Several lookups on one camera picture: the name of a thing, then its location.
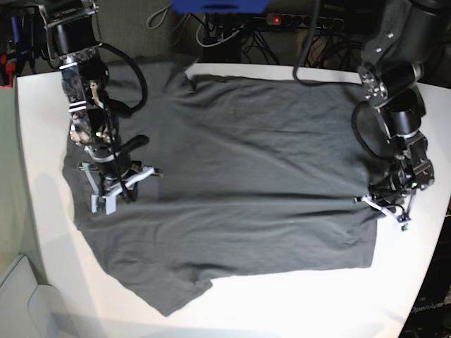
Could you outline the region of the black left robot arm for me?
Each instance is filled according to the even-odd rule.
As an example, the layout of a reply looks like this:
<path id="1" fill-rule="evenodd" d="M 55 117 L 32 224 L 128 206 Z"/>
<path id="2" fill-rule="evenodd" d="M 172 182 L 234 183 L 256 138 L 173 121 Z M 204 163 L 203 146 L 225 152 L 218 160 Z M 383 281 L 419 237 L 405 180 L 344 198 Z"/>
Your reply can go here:
<path id="1" fill-rule="evenodd" d="M 365 99 L 352 112 L 355 138 L 372 158 L 386 164 L 383 179 L 355 200 L 392 218 L 402 229 L 410 222 L 416 192 L 434 181 L 426 152 L 427 138 L 420 132 L 426 114 L 417 87 L 424 64 L 450 25 L 449 1 L 386 1 L 375 33 L 364 44 L 357 68 Z M 389 156 L 375 153 L 358 129 L 358 115 L 371 108 L 392 149 Z"/>

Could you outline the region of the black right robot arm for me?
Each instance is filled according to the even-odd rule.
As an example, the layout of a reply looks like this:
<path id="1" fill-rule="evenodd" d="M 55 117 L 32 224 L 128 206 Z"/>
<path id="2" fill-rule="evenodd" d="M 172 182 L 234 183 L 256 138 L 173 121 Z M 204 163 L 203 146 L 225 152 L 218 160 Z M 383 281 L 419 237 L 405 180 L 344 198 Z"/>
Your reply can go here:
<path id="1" fill-rule="evenodd" d="M 159 174 L 156 168 L 130 157 L 132 151 L 149 143 L 147 136 L 139 134 L 122 142 L 119 135 L 120 118 L 131 118 L 146 104 L 147 82 L 136 62 L 102 42 L 95 1 L 39 1 L 38 9 L 48 56 L 60 63 L 62 87 L 69 103 L 69 136 L 91 158 L 79 169 L 92 187 L 92 212 L 110 215 L 116 211 L 119 196 L 126 203 L 136 201 L 139 182 Z M 136 74 L 142 98 L 135 106 L 109 98 L 109 71 L 99 55 L 100 48 L 122 58 Z"/>

